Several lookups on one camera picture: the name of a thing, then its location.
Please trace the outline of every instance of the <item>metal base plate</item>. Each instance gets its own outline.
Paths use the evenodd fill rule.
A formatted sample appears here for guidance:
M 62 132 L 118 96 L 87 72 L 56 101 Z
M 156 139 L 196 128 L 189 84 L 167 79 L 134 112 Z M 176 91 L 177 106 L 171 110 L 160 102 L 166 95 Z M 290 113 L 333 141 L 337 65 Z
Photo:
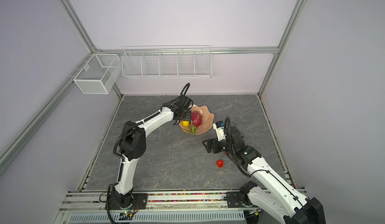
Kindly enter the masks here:
M 245 207 L 242 205 L 242 196 L 239 191 L 228 191 L 226 192 L 227 197 L 227 207 L 236 208 L 236 207 Z
M 139 210 L 146 209 L 147 197 L 148 197 L 147 193 L 133 193 L 132 196 L 134 197 L 132 199 L 132 206 L 130 206 L 128 209 L 136 210 L 138 209 L 138 205 L 139 205 Z M 114 205 L 114 203 L 111 203 L 110 210 L 121 210 L 121 209 L 116 205 Z

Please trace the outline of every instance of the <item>wire mesh shelf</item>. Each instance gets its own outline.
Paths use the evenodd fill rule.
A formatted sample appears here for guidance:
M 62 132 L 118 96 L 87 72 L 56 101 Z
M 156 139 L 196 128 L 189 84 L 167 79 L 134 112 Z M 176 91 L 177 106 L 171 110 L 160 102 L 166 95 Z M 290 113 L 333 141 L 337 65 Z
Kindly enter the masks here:
M 207 46 L 173 49 L 124 47 L 123 49 L 122 70 L 123 76 L 127 78 L 212 76 L 211 49 Z
M 74 82 L 83 93 L 108 94 L 121 72 L 121 64 L 117 54 L 93 54 Z

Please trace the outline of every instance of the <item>vented metal panel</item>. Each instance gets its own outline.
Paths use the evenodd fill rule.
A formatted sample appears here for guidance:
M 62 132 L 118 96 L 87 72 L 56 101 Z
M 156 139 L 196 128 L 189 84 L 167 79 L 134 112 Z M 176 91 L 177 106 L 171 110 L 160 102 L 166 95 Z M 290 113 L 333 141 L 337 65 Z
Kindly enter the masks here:
M 115 222 L 204 222 L 204 221 L 243 221 L 243 211 L 185 211 L 185 212 L 138 212 L 131 221 L 119 220 L 119 214 L 113 214 Z M 107 213 L 73 213 L 71 223 L 109 222 Z

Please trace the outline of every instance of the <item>lemon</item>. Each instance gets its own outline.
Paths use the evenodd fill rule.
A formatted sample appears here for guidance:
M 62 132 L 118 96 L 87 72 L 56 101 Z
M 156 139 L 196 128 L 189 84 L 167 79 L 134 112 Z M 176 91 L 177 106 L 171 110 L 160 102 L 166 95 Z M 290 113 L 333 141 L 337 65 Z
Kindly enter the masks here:
M 184 127 L 188 127 L 189 126 L 189 121 L 182 121 L 182 125 L 184 126 Z

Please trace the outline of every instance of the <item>fruit bowl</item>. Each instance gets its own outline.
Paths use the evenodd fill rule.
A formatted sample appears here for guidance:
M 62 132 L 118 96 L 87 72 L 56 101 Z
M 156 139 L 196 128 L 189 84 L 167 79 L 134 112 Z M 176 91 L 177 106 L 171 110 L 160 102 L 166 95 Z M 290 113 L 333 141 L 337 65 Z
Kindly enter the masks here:
M 211 129 L 211 127 L 213 127 L 214 114 L 209 112 L 209 109 L 207 108 L 207 106 L 193 105 L 191 107 L 191 112 L 194 112 L 194 111 L 199 111 L 200 114 L 202 115 L 202 124 L 198 126 L 198 128 L 196 128 L 194 135 L 203 134 L 204 132 Z M 182 128 L 184 132 L 191 134 L 191 125 L 189 125 L 188 127 L 185 127 L 182 125 L 182 122 L 180 122 L 179 126 Z

